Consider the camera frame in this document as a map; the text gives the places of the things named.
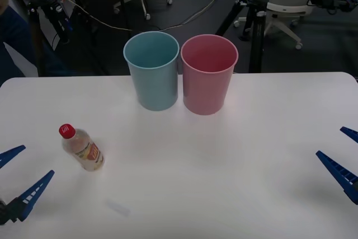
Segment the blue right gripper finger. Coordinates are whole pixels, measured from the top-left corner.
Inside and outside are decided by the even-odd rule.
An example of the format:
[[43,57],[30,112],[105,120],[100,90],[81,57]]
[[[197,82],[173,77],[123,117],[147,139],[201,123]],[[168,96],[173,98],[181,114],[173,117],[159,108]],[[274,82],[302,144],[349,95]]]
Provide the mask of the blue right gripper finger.
[[343,188],[343,192],[357,205],[357,175],[353,174],[321,151],[317,151],[315,155]]
[[340,131],[347,135],[348,137],[350,137],[352,140],[354,140],[355,142],[358,142],[358,132],[355,130],[352,130],[350,128],[347,128],[345,126],[340,128]]

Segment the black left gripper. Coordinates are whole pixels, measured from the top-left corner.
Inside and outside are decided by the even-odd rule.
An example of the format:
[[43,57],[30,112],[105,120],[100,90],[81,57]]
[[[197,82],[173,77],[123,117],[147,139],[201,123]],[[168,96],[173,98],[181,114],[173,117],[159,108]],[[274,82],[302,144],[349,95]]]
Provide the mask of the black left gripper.
[[[4,167],[7,163],[9,163],[9,161],[11,161],[25,149],[26,147],[21,145],[2,152],[0,154],[0,168]],[[35,203],[46,189],[54,174],[55,172],[50,170],[32,187],[27,189],[20,196],[15,197],[8,204],[5,204],[5,202],[1,199],[0,224],[5,224],[8,221],[16,222],[17,220],[23,222],[31,213]]]

